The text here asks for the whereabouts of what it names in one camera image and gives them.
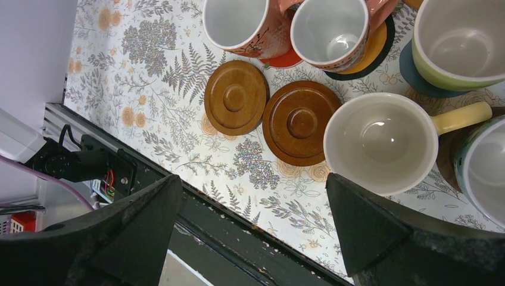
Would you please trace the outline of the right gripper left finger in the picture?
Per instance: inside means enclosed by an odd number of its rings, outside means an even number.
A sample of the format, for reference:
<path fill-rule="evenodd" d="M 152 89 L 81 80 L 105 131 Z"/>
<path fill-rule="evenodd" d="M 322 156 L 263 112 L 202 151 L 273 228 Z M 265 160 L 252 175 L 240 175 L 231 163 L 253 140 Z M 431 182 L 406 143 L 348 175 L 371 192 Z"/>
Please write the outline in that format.
<path fill-rule="evenodd" d="M 2 285 L 158 285 L 182 181 L 165 178 L 39 232 L 1 237 Z"/>

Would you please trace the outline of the light wooden round coaster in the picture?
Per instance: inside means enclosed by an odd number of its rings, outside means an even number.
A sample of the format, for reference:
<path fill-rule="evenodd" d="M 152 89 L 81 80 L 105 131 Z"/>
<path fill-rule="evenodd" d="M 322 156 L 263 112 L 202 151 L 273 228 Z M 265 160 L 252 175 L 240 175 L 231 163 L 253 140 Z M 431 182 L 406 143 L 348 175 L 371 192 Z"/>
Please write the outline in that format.
<path fill-rule="evenodd" d="M 403 0 L 403 2 L 414 10 L 418 10 L 422 5 L 423 0 Z"/>

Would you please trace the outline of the red round coaster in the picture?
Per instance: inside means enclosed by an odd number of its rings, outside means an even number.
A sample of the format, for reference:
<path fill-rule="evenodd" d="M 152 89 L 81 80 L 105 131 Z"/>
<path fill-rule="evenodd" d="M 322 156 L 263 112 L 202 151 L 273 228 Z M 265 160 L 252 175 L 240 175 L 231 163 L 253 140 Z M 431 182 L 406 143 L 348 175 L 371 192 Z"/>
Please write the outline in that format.
<path fill-rule="evenodd" d="M 284 55 L 276 58 L 259 59 L 259 61 L 263 63 L 265 69 L 268 69 L 270 67 L 276 69 L 289 69 L 303 62 L 293 47 L 291 47 L 289 51 Z"/>

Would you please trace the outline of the yellow mug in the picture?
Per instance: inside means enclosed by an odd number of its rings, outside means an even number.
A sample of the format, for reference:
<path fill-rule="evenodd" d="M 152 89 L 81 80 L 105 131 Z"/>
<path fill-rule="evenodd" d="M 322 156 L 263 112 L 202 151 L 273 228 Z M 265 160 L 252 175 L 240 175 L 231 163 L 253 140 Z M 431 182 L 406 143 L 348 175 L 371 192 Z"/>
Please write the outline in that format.
<path fill-rule="evenodd" d="M 403 95 L 377 92 L 343 104 L 329 119 L 323 150 L 330 170 L 381 196 L 421 183 L 438 156 L 439 136 L 492 116 L 484 101 L 430 116 Z"/>

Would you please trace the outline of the small pink mug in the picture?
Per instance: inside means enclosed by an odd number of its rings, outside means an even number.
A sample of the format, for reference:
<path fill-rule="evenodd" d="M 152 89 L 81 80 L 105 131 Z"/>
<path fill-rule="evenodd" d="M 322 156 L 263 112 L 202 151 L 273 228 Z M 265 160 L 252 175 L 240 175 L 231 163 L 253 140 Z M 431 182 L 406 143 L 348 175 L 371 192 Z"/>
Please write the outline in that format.
<path fill-rule="evenodd" d="M 395 0 L 301 1 L 291 22 L 292 47 L 318 69 L 344 72 L 363 58 L 370 38 L 397 5 Z"/>

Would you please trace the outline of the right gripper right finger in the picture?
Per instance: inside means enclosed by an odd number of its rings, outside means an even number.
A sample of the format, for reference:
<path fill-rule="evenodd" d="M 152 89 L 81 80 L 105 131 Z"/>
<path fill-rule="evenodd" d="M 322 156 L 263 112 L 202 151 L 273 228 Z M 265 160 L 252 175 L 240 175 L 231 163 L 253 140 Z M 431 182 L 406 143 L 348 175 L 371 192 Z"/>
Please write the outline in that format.
<path fill-rule="evenodd" d="M 331 173 L 326 190 L 356 285 L 503 285 L 504 235 L 430 217 Z"/>

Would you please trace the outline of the brown wooden coaster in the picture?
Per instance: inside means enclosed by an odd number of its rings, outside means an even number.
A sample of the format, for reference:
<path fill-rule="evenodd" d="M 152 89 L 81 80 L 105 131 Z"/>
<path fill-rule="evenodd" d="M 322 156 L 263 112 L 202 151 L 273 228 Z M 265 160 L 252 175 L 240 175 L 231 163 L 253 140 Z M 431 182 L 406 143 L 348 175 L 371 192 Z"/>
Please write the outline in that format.
<path fill-rule="evenodd" d="M 219 66 L 206 84 L 205 114 L 219 132 L 245 135 L 261 123 L 269 97 L 268 83 L 256 66 L 229 61 Z"/>

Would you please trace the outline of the brown wooden knob lid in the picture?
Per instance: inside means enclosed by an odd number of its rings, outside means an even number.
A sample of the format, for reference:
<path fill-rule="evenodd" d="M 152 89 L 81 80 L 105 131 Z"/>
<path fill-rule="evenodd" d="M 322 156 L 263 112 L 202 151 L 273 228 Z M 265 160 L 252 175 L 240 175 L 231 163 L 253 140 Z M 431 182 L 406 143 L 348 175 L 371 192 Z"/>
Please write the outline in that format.
<path fill-rule="evenodd" d="M 267 146 L 278 159 L 293 166 L 322 162 L 324 132 L 340 106 L 340 99 L 321 83 L 301 80 L 283 86 L 264 110 Z"/>

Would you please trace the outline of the light green mug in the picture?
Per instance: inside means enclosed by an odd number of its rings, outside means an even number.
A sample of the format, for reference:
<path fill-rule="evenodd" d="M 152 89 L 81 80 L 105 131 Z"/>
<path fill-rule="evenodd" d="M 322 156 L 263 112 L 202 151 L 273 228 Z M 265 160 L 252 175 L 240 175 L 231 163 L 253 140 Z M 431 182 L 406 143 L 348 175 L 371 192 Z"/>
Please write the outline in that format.
<path fill-rule="evenodd" d="M 419 74 L 449 91 L 504 81 L 504 1 L 423 1 L 412 55 Z"/>

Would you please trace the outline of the blue round coaster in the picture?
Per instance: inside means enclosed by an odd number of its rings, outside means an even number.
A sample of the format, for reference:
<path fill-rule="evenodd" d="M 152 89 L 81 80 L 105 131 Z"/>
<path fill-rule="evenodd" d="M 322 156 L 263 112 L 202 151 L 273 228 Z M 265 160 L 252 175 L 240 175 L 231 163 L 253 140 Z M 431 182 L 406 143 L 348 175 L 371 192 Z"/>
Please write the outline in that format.
<path fill-rule="evenodd" d="M 405 81 L 416 91 L 431 98 L 452 98 L 469 91 L 449 91 L 438 88 L 427 82 L 417 71 L 412 56 L 412 41 L 409 41 L 401 51 L 399 58 L 400 73 Z"/>

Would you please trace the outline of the salmon mug with handle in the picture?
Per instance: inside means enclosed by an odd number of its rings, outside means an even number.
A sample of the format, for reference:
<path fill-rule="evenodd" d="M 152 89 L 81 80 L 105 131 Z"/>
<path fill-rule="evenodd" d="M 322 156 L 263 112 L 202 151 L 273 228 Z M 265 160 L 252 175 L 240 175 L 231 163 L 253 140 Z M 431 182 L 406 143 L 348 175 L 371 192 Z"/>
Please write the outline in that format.
<path fill-rule="evenodd" d="M 216 47 L 249 58 L 271 59 L 291 49 L 292 7 L 301 1 L 206 0 L 202 25 Z"/>

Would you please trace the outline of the blue patterned mug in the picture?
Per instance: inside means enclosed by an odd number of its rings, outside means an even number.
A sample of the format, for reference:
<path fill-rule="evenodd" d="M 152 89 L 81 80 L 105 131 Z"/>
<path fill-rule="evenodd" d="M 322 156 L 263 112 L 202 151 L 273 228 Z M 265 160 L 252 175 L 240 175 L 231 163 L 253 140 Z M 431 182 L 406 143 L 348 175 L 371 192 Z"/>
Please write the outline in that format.
<path fill-rule="evenodd" d="M 457 183 L 469 202 L 504 227 L 504 116 L 473 128 L 454 156 Z"/>

